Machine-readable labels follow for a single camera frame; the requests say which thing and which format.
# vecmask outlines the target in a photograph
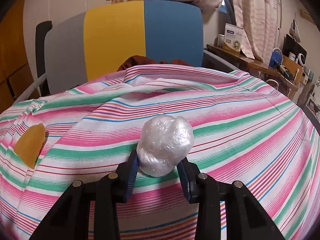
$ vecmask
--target white wrapped object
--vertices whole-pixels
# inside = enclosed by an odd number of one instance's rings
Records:
[[[137,155],[140,169],[153,177],[167,175],[193,147],[193,129],[182,116],[156,116],[143,125]]]

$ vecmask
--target metal screw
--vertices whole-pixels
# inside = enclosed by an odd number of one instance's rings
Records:
[[[199,177],[199,179],[206,179],[208,177],[208,175],[201,172],[198,174],[198,177]]]
[[[108,175],[108,177],[109,177],[109,179],[116,179],[116,178],[118,178],[118,174],[115,173],[115,172],[112,172],[112,173],[110,173],[110,174]]]
[[[81,186],[81,181],[75,180],[75,181],[72,183],[72,185],[73,185],[74,187],[79,187],[79,186]]]
[[[238,188],[241,188],[243,186],[243,183],[241,181],[237,180],[234,182],[234,185]]]

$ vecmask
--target gray panel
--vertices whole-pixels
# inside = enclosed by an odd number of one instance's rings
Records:
[[[51,29],[44,40],[44,62],[51,94],[86,83],[83,25],[85,12]]]

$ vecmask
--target striped fabric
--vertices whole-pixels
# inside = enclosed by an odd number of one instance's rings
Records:
[[[159,114],[186,118],[195,136],[189,161],[218,181],[243,181],[286,239],[310,230],[320,210],[319,135],[301,109],[246,72],[179,65],[135,66],[0,115],[1,223],[28,239],[71,182],[115,171]],[[12,149],[38,123],[47,140],[31,170]],[[176,169],[161,178],[138,172],[117,210],[121,239],[194,239],[198,206],[184,199]]]

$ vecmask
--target desk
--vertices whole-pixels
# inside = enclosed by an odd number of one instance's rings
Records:
[[[279,73],[275,68],[270,67],[266,63],[257,60],[257,59],[252,59],[248,58],[245,55],[242,54],[237,54],[231,51],[224,50],[221,47],[217,47],[214,45],[207,44],[207,49],[209,52],[223,58],[224,60],[233,63],[233,62],[238,62],[241,67],[244,67],[246,71],[249,70],[256,70],[260,71],[262,73],[278,77],[281,79],[281,81],[289,87],[292,91],[298,91],[298,86],[294,85],[290,81],[286,80],[283,75]]]

